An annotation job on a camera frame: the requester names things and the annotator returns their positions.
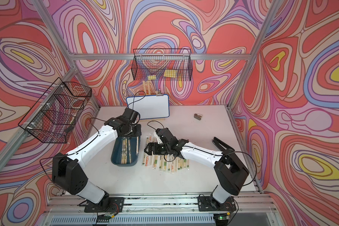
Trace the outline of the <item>panda print chopsticks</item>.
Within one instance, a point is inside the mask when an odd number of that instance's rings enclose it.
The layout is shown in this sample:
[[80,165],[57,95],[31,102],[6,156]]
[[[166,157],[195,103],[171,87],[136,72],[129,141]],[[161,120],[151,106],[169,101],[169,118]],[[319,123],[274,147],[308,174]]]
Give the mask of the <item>panda print chopsticks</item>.
[[185,168],[189,169],[189,160],[185,159],[184,164],[185,164]]

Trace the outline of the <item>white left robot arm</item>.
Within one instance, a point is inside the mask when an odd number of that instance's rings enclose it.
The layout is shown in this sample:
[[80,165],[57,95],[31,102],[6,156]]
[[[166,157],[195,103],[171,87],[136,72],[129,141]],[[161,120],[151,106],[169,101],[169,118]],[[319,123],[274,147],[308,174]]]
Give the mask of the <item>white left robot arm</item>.
[[119,137],[138,137],[140,113],[125,108],[122,115],[112,117],[89,139],[66,154],[53,158],[52,182],[72,195],[100,204],[107,192],[89,181],[84,169],[90,160]]

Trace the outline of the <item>leaf top chopsticks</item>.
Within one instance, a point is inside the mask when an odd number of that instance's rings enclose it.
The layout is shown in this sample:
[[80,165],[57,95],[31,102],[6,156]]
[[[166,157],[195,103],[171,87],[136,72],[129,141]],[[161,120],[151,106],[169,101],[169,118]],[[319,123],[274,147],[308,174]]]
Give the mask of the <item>leaf top chopsticks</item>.
[[139,146],[140,146],[140,139],[139,139],[139,137],[137,137],[137,140],[136,140],[136,156],[138,156],[138,154],[139,154]]

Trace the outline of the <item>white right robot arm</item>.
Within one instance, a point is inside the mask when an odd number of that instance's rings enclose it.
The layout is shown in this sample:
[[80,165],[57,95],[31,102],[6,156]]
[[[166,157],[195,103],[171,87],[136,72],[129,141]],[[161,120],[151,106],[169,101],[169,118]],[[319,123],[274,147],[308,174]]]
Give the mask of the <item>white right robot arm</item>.
[[146,145],[144,149],[146,154],[172,155],[175,158],[198,162],[215,170],[219,185],[210,195],[213,204],[223,204],[230,196],[239,195],[250,173],[231,146],[214,137],[212,142],[218,150],[206,149],[187,139],[177,139],[168,128],[157,129],[154,136],[157,142]]

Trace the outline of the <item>teal plastic storage box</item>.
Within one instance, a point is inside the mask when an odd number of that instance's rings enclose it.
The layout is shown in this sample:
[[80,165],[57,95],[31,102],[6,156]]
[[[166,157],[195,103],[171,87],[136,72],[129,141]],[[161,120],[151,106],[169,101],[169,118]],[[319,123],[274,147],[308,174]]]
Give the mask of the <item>teal plastic storage box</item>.
[[123,137],[119,137],[115,141],[115,145],[112,151],[112,156],[111,156],[111,162],[114,165],[120,166],[120,167],[130,167],[134,166],[137,161],[138,161],[138,156],[136,156],[136,140],[137,137],[132,137],[129,138],[131,141],[131,157],[132,157],[132,162],[128,164],[121,164],[121,145],[122,145],[122,139]]

